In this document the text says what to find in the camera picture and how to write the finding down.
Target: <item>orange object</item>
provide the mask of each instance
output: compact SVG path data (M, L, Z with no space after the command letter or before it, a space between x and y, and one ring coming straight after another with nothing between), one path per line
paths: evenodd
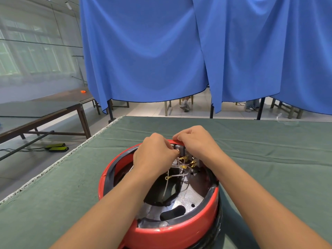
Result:
M168 141L171 144L184 146L184 144L179 141ZM114 174L117 175L122 168L129 163L132 163L134 153L133 148L139 145L140 144L125 150L114 158L106 167L99 181L99 200L105 194L105 180L106 177L109 177L109 171L113 170L112 167L114 168L115 166ZM139 228L138 221L135 219L118 249L123 249L124 247L130 249L184 249L197 243L208 233L209 229L214 225L216 217L221 213L218 211L218 186L211 190L213 190L213 193L206 205L203 206L196 215L183 222L168 225L166 227Z

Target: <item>forearm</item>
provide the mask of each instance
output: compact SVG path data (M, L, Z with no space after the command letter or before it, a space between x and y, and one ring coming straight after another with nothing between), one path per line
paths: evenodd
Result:
M51 248L118 248L153 182L129 172Z
M331 248L222 151L207 165L231 197L261 248Z

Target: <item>floor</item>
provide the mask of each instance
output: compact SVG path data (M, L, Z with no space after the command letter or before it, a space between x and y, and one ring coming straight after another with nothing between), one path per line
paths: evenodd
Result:
M270 109L272 98L266 98L265 106L262 113L262 120L278 120L283 121L284 124L296 124L297 121L321 121L332 122L332 116L304 112L302 119L287 119L287 113L274 108ZM193 104L189 100L191 107L190 112L185 113L179 108L179 100L172 101L172 107L168 109L168 117L193 117L193 118L209 118L210 117L210 91L206 89L200 94L194 95ZM114 101L114 105L125 105L125 102ZM255 119L257 112L253 111L247 113L243 110L244 103L224 102L222 104L222 111L214 114L214 118L228 118L228 119ZM91 134L95 134L103 127L107 126L109 116L102 114L98 115L92 103L84 105L85 114L89 122ZM165 117L164 102L157 103L130 103L130 108L114 108L114 117L122 115L128 116L148 116L148 117ZM83 131L78 115L75 112L67 114L59 119L56 119L48 124L39 127L39 130L55 130L62 132ZM20 137L14 138L8 142L0 144L0 149L17 148L35 138L35 135L26 135L26 140ZM69 151L80 145L85 141L82 136L48 136L29 148L44 147L49 144L65 142L69 146ZM0 156L6 154L5 151L0 151ZM65 153L49 153L45 152L19 152L3 161L0 161L0 200L20 188L28 180L41 173L44 169L52 165Z

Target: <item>sheer curtain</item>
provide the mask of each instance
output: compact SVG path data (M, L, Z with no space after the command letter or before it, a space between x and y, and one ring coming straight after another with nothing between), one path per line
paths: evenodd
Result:
M79 20L25 0L0 0L0 103L83 86ZM79 57L83 79L85 68Z

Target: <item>gray sneaker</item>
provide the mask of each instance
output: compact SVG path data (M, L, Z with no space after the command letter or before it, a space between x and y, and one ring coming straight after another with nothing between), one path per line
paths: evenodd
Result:
M180 108L185 111L185 112L189 112L190 111L190 107L188 104L183 104L183 105L180 105Z

